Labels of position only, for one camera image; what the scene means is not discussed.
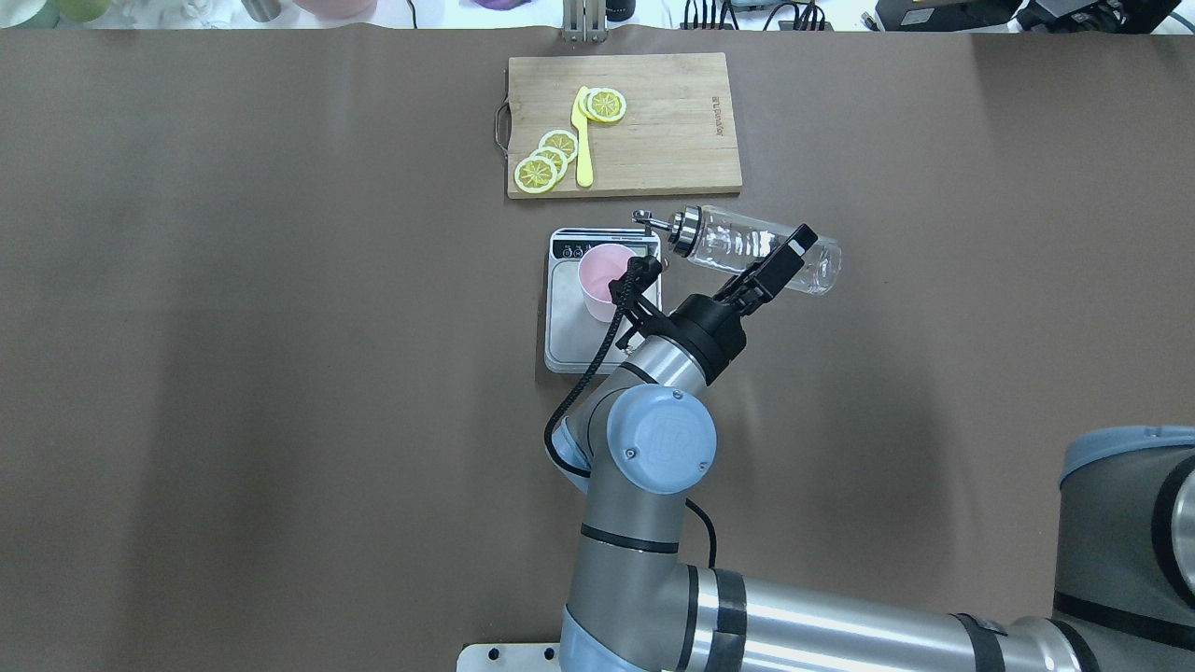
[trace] purple object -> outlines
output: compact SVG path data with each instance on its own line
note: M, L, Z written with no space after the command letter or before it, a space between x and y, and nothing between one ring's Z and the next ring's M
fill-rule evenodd
M513 10L527 0L473 0L486 10Z

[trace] metal ring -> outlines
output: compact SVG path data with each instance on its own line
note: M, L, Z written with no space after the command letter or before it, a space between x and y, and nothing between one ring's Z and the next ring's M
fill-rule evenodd
M494 143L498 147L498 151L502 152L502 159L503 160L510 160L510 152L508 151L507 145L502 143L502 126L501 126L501 123L502 123L502 110L503 109L507 110L507 112L510 111L510 96L509 94L505 98L502 99L502 104L498 105L498 109L494 110ZM507 128L507 133L508 133L508 135L507 135L507 143L510 142L510 135L509 135L509 133L510 133L510 129L513 128L513 126L514 124L511 123L510 127Z

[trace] green object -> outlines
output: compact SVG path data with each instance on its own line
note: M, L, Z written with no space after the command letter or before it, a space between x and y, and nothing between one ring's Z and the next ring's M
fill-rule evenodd
M59 25L59 6L54 0L47 0L36 14L29 17L29 20L13 28L54 28L56 25Z
M87 23L104 16L112 0L56 0L62 16L75 22Z

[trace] white label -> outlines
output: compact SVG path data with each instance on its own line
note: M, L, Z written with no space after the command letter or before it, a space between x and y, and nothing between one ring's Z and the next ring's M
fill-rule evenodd
M930 20L933 16L933 7L926 7L925 10L913 10L912 12L906 12L905 18L901 19L900 25L917 25L924 24Z

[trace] yellow knife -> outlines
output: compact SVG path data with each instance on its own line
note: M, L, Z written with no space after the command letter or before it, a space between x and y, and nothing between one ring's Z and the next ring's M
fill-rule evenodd
M589 158L589 117L581 111L586 93L589 93L589 87L582 86L572 99L572 126L577 127L577 187L594 183L594 164Z

